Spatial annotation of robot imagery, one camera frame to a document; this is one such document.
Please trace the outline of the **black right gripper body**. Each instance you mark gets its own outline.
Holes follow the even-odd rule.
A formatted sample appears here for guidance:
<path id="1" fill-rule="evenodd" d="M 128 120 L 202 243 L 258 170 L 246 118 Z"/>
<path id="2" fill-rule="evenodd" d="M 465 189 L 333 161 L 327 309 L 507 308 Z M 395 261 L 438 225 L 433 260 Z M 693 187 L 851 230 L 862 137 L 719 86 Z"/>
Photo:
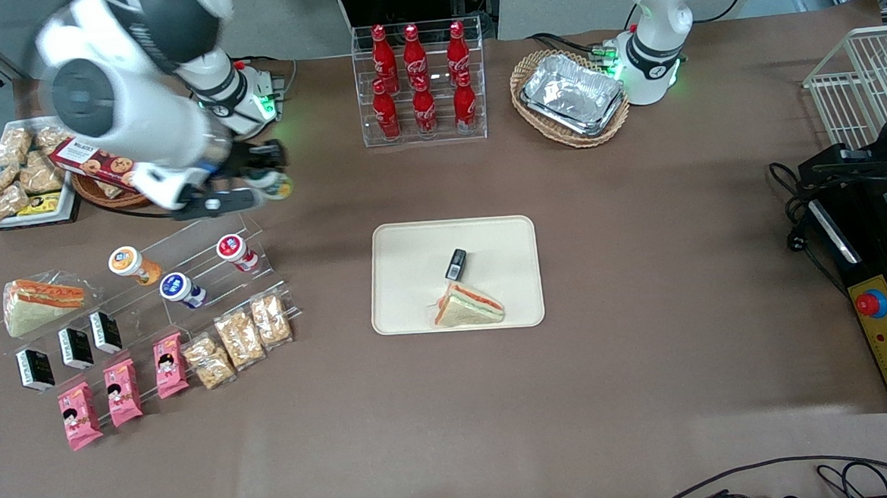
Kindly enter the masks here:
<path id="1" fill-rule="evenodd" d="M 237 143 L 227 160 L 207 178 L 206 187 L 225 192 L 245 187 L 248 179 L 261 178 L 267 172 L 266 147 Z"/>

